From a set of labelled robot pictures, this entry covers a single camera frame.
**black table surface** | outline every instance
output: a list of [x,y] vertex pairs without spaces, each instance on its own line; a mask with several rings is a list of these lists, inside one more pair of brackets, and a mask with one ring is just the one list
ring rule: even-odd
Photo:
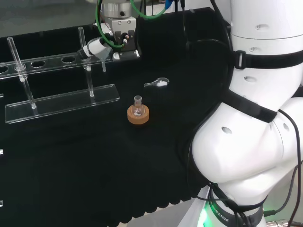
[[[186,12],[186,27],[190,40],[222,40],[211,9]],[[94,86],[114,83],[117,102],[5,124],[4,106],[27,98],[18,78],[1,82],[1,227],[115,227],[191,198],[179,147],[217,100],[225,50],[202,42],[189,55],[181,13],[141,19],[138,29],[140,60],[109,63],[106,73],[92,67]],[[97,35],[91,26],[84,30],[87,41]],[[14,40],[22,59],[80,48],[78,27]],[[11,61],[6,38],[0,47],[0,62]],[[167,88],[143,88],[159,77],[170,80]],[[87,88],[81,67],[30,75],[29,84],[35,98]],[[135,95],[150,109],[143,127],[126,117]],[[194,191],[204,186],[199,183]]]

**acrylic test tube rack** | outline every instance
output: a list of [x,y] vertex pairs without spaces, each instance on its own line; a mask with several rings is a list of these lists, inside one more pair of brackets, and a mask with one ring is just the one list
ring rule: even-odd
[[[81,47],[83,47],[86,45],[84,30],[82,27],[79,27],[78,30],[80,44]],[[103,71],[106,71],[105,63],[110,61],[110,59],[107,58],[111,50],[110,48],[103,51],[101,55],[98,56],[99,58],[93,56],[87,60],[80,59],[77,53],[21,60],[13,38],[9,37],[7,40],[14,61],[0,63],[0,79],[19,77],[28,100],[5,106],[6,123],[22,122],[52,114],[114,102],[120,99],[114,84],[93,87],[91,80],[91,65],[101,63]],[[88,89],[34,99],[27,80],[28,75],[75,67],[83,67]]]

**white robotic arm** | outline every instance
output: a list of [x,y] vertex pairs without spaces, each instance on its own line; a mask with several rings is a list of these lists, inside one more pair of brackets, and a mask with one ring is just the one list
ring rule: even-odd
[[[135,44],[136,19],[131,16],[132,7],[126,0],[99,0],[101,19],[100,24],[102,33],[112,36],[117,43],[115,53],[112,55],[114,61],[133,60],[139,57]],[[110,44],[106,43],[103,38],[89,42],[78,51],[82,59],[86,59],[105,50]]]
[[[303,1],[231,0],[231,7],[235,51],[281,55],[303,50]],[[303,135],[303,98],[291,98],[302,75],[303,64],[283,69],[234,69],[229,90],[269,110],[284,110]],[[285,116],[278,113],[266,123],[225,103],[198,130],[192,152],[199,171],[238,205],[262,202],[297,165],[296,134]],[[218,205],[233,214],[222,202]],[[209,205],[207,212],[212,226],[226,226]],[[264,218],[257,226],[266,226]]]

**screw hole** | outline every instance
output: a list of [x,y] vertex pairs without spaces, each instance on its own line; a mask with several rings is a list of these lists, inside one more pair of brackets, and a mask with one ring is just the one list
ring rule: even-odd
[[75,57],[65,57],[65,58],[62,58],[62,62],[66,63],[66,64],[70,64],[72,62],[74,62],[76,59]]
[[232,131],[229,128],[222,127],[222,131],[225,132],[226,134],[232,135]]
[[284,127],[284,129],[286,130],[286,131],[289,131],[289,127],[287,126],[287,124],[283,124],[283,127]]
[[249,83],[256,83],[257,79],[254,77],[244,77],[244,79]]
[[9,68],[7,66],[1,66],[0,67],[0,74],[5,73],[9,70]]
[[33,61],[30,65],[33,68],[41,68],[45,65],[45,61]]

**metal connector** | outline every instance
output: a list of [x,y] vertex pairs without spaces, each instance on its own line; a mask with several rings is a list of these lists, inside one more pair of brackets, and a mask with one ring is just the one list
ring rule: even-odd
[[279,220],[279,221],[271,221],[266,223],[267,227],[287,227],[288,221],[286,220]]

